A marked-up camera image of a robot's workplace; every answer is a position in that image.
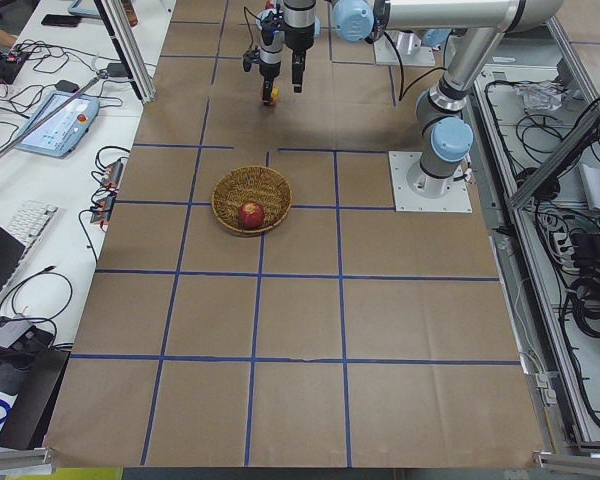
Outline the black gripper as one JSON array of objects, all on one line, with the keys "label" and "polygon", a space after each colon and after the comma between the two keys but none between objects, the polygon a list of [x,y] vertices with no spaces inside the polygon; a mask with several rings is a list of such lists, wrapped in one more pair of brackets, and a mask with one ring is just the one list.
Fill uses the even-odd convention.
[{"label": "black gripper", "polygon": [[285,45],[298,54],[298,93],[303,91],[304,72],[306,68],[306,51],[314,43],[314,24],[297,27],[284,23]]},{"label": "black gripper", "polygon": [[[281,49],[275,45],[259,46],[259,73],[264,78],[261,101],[263,104],[276,102],[275,79],[280,74]],[[292,85],[294,93],[300,93],[300,52],[292,53]]]}]

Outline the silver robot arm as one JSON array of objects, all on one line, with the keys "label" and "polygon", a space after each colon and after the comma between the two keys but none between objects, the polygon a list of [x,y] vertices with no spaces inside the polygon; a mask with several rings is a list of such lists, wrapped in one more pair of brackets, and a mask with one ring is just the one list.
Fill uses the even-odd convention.
[{"label": "silver robot arm", "polygon": [[505,34],[534,28],[554,16],[561,1],[333,1],[334,30],[346,41],[374,43],[388,30],[464,29],[438,83],[422,93],[416,116],[423,151],[408,172],[411,189],[444,196],[466,159],[474,135],[459,118],[476,77]]},{"label": "silver robot arm", "polygon": [[265,9],[258,14],[257,26],[260,30],[258,47],[259,72],[263,77],[261,101],[272,106],[274,99],[274,81],[280,75],[284,32],[283,14],[280,1],[268,1]]}]

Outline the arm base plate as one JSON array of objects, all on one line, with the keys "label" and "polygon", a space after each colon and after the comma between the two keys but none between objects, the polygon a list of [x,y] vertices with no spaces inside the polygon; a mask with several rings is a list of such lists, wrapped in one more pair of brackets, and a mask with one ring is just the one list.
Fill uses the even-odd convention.
[{"label": "arm base plate", "polygon": [[395,44],[404,66],[434,66],[434,49],[444,43],[450,28],[426,30],[389,30],[389,39],[382,37],[374,43],[377,65],[398,65],[399,60],[392,43]]},{"label": "arm base plate", "polygon": [[447,179],[424,173],[420,152],[389,151],[394,208],[401,213],[471,214],[473,212],[463,164]]}]

